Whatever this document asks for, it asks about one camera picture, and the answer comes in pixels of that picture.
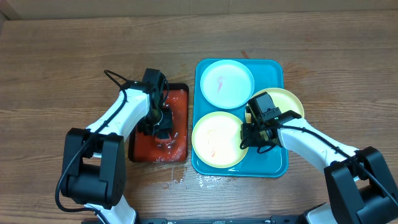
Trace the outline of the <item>yellow plate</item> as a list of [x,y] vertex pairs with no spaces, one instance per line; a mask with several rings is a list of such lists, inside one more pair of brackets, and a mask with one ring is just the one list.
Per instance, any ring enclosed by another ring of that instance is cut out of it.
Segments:
[[240,148],[242,124],[237,116],[224,111],[204,115],[192,131],[195,154],[214,168],[235,166],[244,159],[249,149]]
[[[279,107],[282,112],[293,110],[302,115],[301,118],[288,121],[283,125],[283,127],[278,129],[278,137],[280,143],[283,145],[285,144],[284,133],[286,132],[286,130],[288,130],[289,128],[300,129],[305,126],[304,109],[302,103],[293,93],[282,88],[266,88],[259,91],[254,96],[257,96],[264,92],[268,92],[268,94],[270,94],[271,98],[274,101],[274,104]],[[246,112],[246,117],[248,118],[248,120],[245,123],[249,123],[251,121],[251,115],[249,114],[249,112]]]

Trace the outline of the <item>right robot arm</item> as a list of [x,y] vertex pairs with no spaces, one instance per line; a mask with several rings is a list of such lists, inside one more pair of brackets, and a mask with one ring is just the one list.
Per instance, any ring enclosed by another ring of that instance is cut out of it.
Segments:
[[263,147],[283,147],[324,173],[329,201],[298,216],[297,223],[389,223],[397,218],[397,185],[376,148],[342,144],[275,103],[268,92],[248,101],[251,121],[241,126],[240,147],[257,147],[260,154]]

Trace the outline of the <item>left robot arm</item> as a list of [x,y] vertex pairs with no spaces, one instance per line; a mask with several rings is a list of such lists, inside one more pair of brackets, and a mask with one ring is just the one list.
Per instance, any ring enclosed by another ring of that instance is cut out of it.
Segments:
[[164,107],[169,83],[160,70],[148,68],[141,81],[125,79],[117,86],[117,100],[100,119],[67,132],[55,203],[68,213],[93,212],[98,223],[138,223],[124,197],[124,143],[135,129],[170,139],[172,112]]

